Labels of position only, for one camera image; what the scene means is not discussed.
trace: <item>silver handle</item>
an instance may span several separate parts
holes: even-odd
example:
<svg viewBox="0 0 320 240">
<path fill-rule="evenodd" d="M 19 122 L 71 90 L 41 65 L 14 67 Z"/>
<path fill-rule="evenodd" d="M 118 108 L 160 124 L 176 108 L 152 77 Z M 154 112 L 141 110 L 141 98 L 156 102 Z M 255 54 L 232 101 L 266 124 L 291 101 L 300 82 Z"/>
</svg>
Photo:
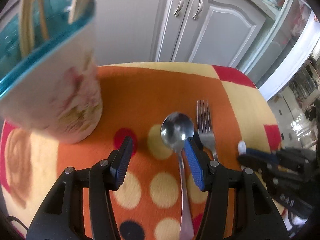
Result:
<svg viewBox="0 0 320 240">
<path fill-rule="evenodd" d="M 198 19 L 198 15 L 201 13 L 202 9 L 203 9 L 203 0 L 199 0 L 199 6 L 198 6 L 198 9 L 197 9 L 197 12 L 193 16 L 194 20 Z"/>
<path fill-rule="evenodd" d="M 181 210 L 181 224 L 179 240 L 192 240 L 194 236 L 192 218 L 188 202 L 187 183 L 184 169 L 184 163 L 181 151 L 178 152 L 180 182 L 181 182 L 181 195 L 182 195 L 182 210 Z"/>
<path fill-rule="evenodd" d="M 174 16 L 175 16 L 175 17 L 178 17 L 178 16 L 179 16 L 179 12 L 180 12 L 180 10 L 182 9 L 183 4 L 184 4 L 184 0 L 179 0 L 178 8 L 177 8 L 177 10 L 176 10 L 175 13 L 174 13 Z"/>
<path fill-rule="evenodd" d="M 213 148 L 211 148 L 209 150 L 212 153 L 213 160 L 218 162 L 218 155 L 217 155 L 217 151 L 216 151 L 215 147 L 213 147 Z"/>
</svg>

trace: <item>cabinet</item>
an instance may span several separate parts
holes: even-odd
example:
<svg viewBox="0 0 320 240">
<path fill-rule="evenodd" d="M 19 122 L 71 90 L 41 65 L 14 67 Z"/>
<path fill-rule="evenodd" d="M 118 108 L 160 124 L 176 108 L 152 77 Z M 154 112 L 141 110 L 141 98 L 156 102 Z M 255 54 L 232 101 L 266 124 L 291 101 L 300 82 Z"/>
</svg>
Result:
<svg viewBox="0 0 320 240">
<path fill-rule="evenodd" d="M 185 19 L 172 60 L 229 67 L 237 66 L 266 20 L 247 0 L 190 0 Z"/>
<path fill-rule="evenodd" d="M 188 0 L 96 0 L 99 65 L 170 61 Z"/>
<path fill-rule="evenodd" d="M 98 65 L 181 61 L 236 67 L 266 19 L 249 0 L 95 1 Z"/>
</svg>

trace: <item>orange tablecloth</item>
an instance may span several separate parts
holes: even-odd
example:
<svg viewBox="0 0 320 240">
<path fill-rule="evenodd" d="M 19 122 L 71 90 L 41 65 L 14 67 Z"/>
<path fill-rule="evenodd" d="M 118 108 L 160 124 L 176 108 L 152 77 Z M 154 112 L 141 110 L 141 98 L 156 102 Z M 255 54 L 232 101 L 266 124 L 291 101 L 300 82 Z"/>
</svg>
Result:
<svg viewBox="0 0 320 240">
<path fill-rule="evenodd" d="M 131 63 L 98 68 L 102 118 L 78 144 L 27 132 L 4 122 L 0 144 L 0 207 L 28 227 L 57 177 L 68 166 L 91 167 L 118 148 L 124 136 L 134 140 L 124 184 L 111 193 L 123 239 L 175 240 L 179 236 L 181 191 L 178 161 L 160 138 L 160 126 L 171 112 L 190 116 L 196 126 L 196 102 L 207 99 L 219 161 L 239 170 L 237 144 L 270 152 L 281 141 L 276 119 L 255 85 L 233 68 L 192 63 Z M 187 169 L 188 197 L 197 231 L 207 193 Z M 225 235 L 231 234 L 230 192 Z M 92 237 L 88 190 L 84 191 L 86 235 Z M 25 235 L 26 230 L 13 221 Z"/>
</svg>

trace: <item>red dot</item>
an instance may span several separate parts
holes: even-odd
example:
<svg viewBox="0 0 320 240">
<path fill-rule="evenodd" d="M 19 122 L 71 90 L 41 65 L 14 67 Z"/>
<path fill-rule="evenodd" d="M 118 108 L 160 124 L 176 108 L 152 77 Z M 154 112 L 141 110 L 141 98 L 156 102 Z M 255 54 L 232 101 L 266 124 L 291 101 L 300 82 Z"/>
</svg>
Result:
<svg viewBox="0 0 320 240">
<path fill-rule="evenodd" d="M 137 140 L 137 136 L 136 134 L 129 128 L 120 128 L 115 136 L 113 137 L 113 146 L 115 147 L 115 149 L 119 149 L 124 138 L 126 136 L 130 136 L 133 140 L 133 151 L 132 151 L 132 155 L 135 155 L 137 152 L 137 148 L 138 148 L 138 140 Z"/>
<path fill-rule="evenodd" d="M 194 230 L 194 232 L 195 232 L 195 235 L 196 235 L 196 233 L 197 233 L 198 230 L 199 230 L 202 217 L 203 217 L 203 213 L 197 215 L 197 216 L 195 217 L 195 219 L 193 220 L 193 222 L 192 222 L 192 224 L 193 224 L 193 230 Z"/>
</svg>

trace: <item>cup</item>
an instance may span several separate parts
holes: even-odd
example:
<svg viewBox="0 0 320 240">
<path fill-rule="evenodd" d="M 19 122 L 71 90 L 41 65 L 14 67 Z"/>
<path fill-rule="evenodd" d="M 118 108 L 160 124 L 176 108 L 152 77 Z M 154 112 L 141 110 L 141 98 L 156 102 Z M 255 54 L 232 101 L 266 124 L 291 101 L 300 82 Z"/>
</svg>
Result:
<svg viewBox="0 0 320 240">
<path fill-rule="evenodd" d="M 18 16 L 0 33 L 0 115 L 25 130 L 63 143 L 76 143 L 97 126 L 102 114 L 93 59 L 94 0 L 68 24 L 72 0 L 44 0 L 50 39 L 41 37 L 34 3 L 35 49 L 21 59 Z"/>
</svg>

